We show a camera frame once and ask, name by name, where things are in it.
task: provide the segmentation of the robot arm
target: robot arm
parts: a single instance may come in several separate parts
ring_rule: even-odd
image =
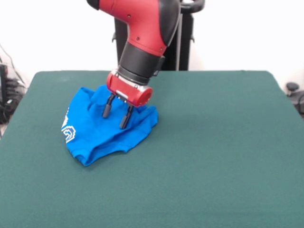
[[[133,107],[145,105],[153,90],[148,87],[164,61],[163,53],[170,45],[181,14],[180,0],[87,0],[96,10],[102,10],[129,26],[129,37],[119,66],[107,78],[112,92],[103,117],[111,110],[117,96],[129,105],[121,123],[125,128]]]

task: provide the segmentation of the green table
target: green table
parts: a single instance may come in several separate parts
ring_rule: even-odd
[[[108,72],[41,72],[0,142],[0,228],[303,228],[304,124],[267,72],[161,72],[151,135],[89,167],[60,131]]]

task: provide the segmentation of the black knob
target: black knob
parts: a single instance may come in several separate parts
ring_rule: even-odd
[[[89,3],[90,6],[92,6],[94,9],[99,10],[99,0],[86,0],[87,3]]]
[[[290,92],[294,92],[295,90],[299,89],[300,86],[297,83],[289,82],[287,83],[286,87]]]
[[[182,14],[191,14],[196,13],[204,9],[205,0],[193,0],[192,3],[184,3],[180,4],[180,10]]]

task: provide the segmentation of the blue shirt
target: blue shirt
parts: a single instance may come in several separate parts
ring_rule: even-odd
[[[72,156],[84,166],[117,151],[128,152],[144,140],[158,122],[154,106],[134,108],[125,129],[119,125],[128,105],[117,97],[108,118],[102,113],[110,92],[105,85],[95,92],[80,88],[72,99],[61,131]]]

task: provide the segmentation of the printed graphic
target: printed graphic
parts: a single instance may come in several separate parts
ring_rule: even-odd
[[[63,128],[65,125],[67,125],[67,121],[68,121],[68,117],[67,117],[68,110],[69,110],[69,108],[67,109],[66,116],[65,116],[65,120],[64,120],[64,122],[63,122],[63,124],[62,124],[62,127],[61,127],[61,128]]]
[[[75,139],[76,130],[73,126],[66,126],[61,131],[66,136],[66,143]]]

